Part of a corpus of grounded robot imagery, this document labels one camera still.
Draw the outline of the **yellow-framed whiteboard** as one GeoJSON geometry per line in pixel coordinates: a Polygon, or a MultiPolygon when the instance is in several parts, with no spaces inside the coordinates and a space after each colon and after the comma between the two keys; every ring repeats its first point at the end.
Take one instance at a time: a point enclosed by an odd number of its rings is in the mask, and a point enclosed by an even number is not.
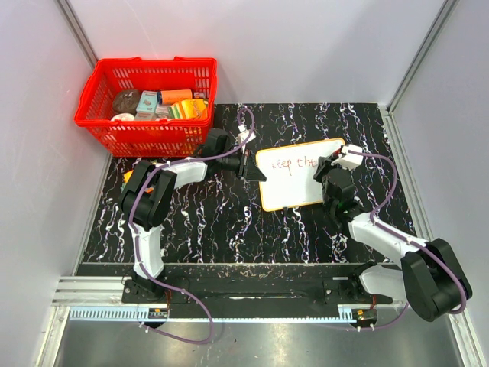
{"type": "Polygon", "coordinates": [[[259,150],[256,162],[267,177],[259,183],[262,209],[273,212],[321,203],[321,184],[313,179],[318,159],[344,144],[342,138],[333,138],[259,150]]]}

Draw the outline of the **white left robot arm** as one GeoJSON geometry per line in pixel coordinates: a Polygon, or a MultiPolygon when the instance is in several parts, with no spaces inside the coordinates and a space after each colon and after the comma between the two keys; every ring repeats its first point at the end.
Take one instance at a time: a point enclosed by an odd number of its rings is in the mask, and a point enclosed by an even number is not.
{"type": "Polygon", "coordinates": [[[190,157],[161,164],[140,161],[135,166],[118,199],[134,245],[134,266],[125,286],[128,296],[138,295],[152,303],[164,297],[166,285],[159,279],[164,272],[160,233],[175,190],[203,182],[219,171],[230,171],[242,180],[267,180],[246,148],[254,138],[252,130],[243,128],[238,146],[233,147],[228,132],[211,128],[190,157]]]}

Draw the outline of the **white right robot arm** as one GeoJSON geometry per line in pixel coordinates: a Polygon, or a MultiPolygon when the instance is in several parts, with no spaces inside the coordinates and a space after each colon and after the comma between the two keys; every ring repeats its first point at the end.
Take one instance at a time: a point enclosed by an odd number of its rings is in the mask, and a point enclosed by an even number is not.
{"type": "Polygon", "coordinates": [[[348,296],[358,303],[373,295],[397,299],[429,322],[446,313],[462,313],[473,292],[450,244],[441,238],[411,236],[380,220],[377,209],[367,211],[355,199],[350,172],[364,156],[347,151],[320,157],[313,176],[322,187],[323,207],[332,226],[396,265],[394,269],[360,266],[348,282],[348,296]]]}

